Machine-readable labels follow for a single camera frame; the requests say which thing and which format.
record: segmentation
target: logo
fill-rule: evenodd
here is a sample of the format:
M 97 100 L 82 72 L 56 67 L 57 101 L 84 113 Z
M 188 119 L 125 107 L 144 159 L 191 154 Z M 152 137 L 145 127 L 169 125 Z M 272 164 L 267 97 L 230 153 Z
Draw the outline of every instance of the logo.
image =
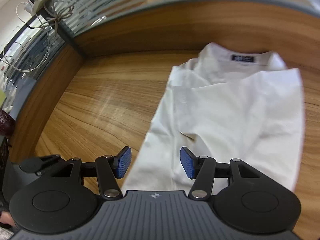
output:
M 232 55 L 231 59 L 234 61 L 254 63 L 254 57 L 249 57 L 249 56 Z
M 151 196 L 151 197 L 153 197 L 153 198 L 160 197 L 160 195 L 159 195 L 158 193 L 156 193 L 156 192 L 155 192 L 155 193 L 153 193 L 153 194 L 151 194 L 150 196 Z

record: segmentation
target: yellow object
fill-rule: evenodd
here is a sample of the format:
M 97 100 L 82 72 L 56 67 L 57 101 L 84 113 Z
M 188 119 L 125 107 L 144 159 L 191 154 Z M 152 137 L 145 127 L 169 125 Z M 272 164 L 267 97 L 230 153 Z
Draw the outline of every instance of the yellow object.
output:
M 0 89 L 0 106 L 3 104 L 5 98 L 6 98 L 5 93 Z

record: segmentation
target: dark red object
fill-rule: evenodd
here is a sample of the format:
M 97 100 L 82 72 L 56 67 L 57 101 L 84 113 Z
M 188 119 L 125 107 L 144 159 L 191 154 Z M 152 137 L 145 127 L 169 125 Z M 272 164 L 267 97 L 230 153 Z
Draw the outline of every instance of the dark red object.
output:
M 0 135 L 12 135 L 15 123 L 15 120 L 9 114 L 7 114 L 4 110 L 0 109 Z

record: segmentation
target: blue gripper pad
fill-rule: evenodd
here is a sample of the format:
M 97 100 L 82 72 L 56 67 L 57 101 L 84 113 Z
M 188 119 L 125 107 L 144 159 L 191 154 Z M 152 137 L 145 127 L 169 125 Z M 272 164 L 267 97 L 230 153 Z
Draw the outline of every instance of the blue gripper pad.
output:
M 180 149 L 180 162 L 189 179 L 196 178 L 196 169 L 194 168 L 194 160 L 186 151 L 185 147 Z
M 124 147 L 122 151 L 116 156 L 118 158 L 118 165 L 116 168 L 116 179 L 122 179 L 131 163 L 131 149 Z

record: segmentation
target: shirt label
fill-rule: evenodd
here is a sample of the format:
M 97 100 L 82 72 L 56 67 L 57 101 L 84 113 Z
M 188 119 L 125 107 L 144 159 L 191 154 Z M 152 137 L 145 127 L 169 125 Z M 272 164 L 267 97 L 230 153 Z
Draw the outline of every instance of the shirt label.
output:
M 240 56 L 240 55 L 234 55 L 233 54 L 232 55 L 232 60 L 254 63 L 254 57 L 250 57 L 250 56 Z

